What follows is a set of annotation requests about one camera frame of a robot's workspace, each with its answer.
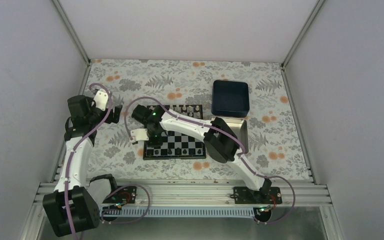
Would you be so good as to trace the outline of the black chess piece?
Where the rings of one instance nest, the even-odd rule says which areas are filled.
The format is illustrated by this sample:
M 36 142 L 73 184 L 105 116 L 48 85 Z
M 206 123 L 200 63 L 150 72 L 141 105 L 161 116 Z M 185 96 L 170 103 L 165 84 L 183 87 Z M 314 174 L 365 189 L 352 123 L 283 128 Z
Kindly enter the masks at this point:
M 174 154 L 175 155 L 181 155 L 182 154 L 182 149 L 181 148 L 176 148 L 175 151 L 174 151 Z

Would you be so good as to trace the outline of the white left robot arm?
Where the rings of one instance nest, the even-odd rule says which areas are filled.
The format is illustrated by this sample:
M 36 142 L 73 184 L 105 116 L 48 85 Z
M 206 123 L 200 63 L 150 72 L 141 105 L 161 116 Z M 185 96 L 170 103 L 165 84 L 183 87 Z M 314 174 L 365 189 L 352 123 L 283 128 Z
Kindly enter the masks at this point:
M 112 107 L 110 96 L 98 91 L 94 97 L 77 95 L 68 99 L 70 117 L 65 123 L 65 160 L 60 179 L 42 206 L 57 237 L 84 232 L 100 224 L 100 205 L 114 202 L 119 188 L 111 174 L 87 182 L 88 161 L 97 129 L 103 123 L 117 124 L 122 106 Z

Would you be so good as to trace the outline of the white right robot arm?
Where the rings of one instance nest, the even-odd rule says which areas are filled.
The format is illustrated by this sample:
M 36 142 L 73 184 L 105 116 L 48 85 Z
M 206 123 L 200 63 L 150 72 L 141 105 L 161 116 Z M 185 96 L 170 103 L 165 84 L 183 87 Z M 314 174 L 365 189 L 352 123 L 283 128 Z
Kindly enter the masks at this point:
M 131 116 L 144 125 L 130 131 L 133 142 L 146 141 L 153 147 L 160 146 L 162 133 L 168 131 L 193 137 L 204 143 L 214 161 L 227 164 L 241 177 L 254 202 L 262 204 L 269 199 L 272 182 L 247 159 L 244 145 L 222 118 L 197 119 L 160 105 L 153 110 L 138 105 Z

